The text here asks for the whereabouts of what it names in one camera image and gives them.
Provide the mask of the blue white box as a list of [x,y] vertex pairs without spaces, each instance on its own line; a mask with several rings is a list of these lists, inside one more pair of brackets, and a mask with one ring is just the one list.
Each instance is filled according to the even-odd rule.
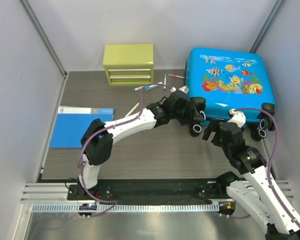
[[113,118],[113,108],[59,106],[49,147],[80,149],[81,138],[93,120],[109,122]]

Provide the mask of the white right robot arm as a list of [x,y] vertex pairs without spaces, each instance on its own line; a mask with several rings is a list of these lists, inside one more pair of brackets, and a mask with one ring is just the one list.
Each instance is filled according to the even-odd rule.
[[215,133],[211,142],[223,150],[229,163],[255,191],[249,192],[239,177],[229,171],[216,178],[216,194],[237,201],[262,227],[267,240],[300,240],[300,214],[273,179],[262,154],[246,144],[238,124],[211,120],[203,140],[211,133]]

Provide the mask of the aluminium corner post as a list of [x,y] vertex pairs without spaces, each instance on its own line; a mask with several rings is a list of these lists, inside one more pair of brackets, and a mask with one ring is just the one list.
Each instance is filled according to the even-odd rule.
[[53,48],[45,30],[43,29],[38,17],[36,16],[31,4],[28,0],[19,0],[18,1],[22,6],[23,10],[25,11],[27,17],[29,18],[31,24],[33,25],[35,31],[37,32],[39,38],[41,39],[44,47],[46,48],[47,52],[49,53],[51,59],[53,60],[54,64],[56,65],[58,71],[61,73],[62,77],[65,79],[68,76],[67,71],[65,70],[63,64],[61,63],[55,49]]
[[249,52],[256,53],[258,48],[260,47],[261,43],[263,42],[264,38],[266,37],[267,33],[270,31],[273,23],[275,22],[276,18],[278,17],[279,13],[285,6],[287,0],[276,0],[273,7],[271,8],[267,18],[265,19],[264,24],[262,25],[259,33],[257,34],[256,39],[254,40]]

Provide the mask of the marker pen red cap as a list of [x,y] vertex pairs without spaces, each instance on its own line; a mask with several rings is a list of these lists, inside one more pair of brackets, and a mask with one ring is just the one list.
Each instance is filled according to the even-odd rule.
[[170,77],[174,77],[174,78],[179,78],[179,79],[185,79],[185,77],[184,76],[181,76],[181,75],[176,75],[176,74],[167,74],[168,76],[170,76]]

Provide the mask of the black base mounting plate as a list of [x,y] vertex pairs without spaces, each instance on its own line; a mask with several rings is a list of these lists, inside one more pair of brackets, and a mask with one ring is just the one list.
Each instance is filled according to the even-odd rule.
[[120,205],[195,205],[231,200],[215,178],[100,179],[89,192]]

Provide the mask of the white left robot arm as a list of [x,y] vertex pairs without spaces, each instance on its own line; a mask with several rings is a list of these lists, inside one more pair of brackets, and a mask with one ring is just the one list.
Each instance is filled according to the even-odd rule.
[[99,118],[93,120],[80,141],[82,148],[77,164],[80,169],[79,195],[85,200],[94,198],[101,165],[110,158],[112,148],[118,141],[166,125],[171,120],[195,129],[206,119],[205,108],[205,98],[189,97],[177,89],[136,114],[108,122],[102,122]]

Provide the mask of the blue suitcase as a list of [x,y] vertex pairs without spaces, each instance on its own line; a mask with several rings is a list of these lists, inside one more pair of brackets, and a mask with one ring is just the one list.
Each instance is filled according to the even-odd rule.
[[249,52],[196,47],[185,62],[185,84],[189,97],[206,101],[205,121],[189,127],[198,136],[211,119],[228,121],[231,109],[244,108],[245,125],[251,138],[260,141],[275,126],[264,110],[275,114],[275,97],[262,58]]

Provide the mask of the aluminium right corner post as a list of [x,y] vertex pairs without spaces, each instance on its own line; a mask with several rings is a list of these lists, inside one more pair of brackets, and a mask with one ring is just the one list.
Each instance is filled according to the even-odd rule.
[[285,6],[287,0],[276,0],[273,7],[271,8],[267,18],[265,19],[264,24],[262,25],[259,33],[257,34],[256,39],[254,40],[249,52],[256,53],[258,48],[260,47],[261,43],[263,42],[264,38],[266,37],[267,33],[270,31],[273,23],[275,22],[276,18],[278,17],[279,13]]

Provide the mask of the yellow-green drawer organizer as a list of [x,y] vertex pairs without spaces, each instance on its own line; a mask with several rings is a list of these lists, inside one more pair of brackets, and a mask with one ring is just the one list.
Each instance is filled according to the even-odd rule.
[[107,44],[103,67],[110,86],[136,86],[154,82],[153,44]]

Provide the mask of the marker pen green cap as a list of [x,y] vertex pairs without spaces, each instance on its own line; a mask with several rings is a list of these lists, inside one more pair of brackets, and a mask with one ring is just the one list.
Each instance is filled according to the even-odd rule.
[[142,88],[144,88],[144,86],[139,86],[139,87],[131,89],[130,92],[136,92],[136,91],[141,90]]

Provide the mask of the marker pen blue cap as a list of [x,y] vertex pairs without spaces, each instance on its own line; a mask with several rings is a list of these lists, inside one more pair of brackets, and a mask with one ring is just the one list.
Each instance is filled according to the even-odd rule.
[[146,87],[144,88],[144,90],[145,90],[145,91],[148,91],[148,90],[151,90],[151,89],[155,89],[155,88],[157,88],[157,87],[160,87],[161,84],[162,84],[162,82],[159,82],[158,84],[152,84],[152,85],[146,86]]

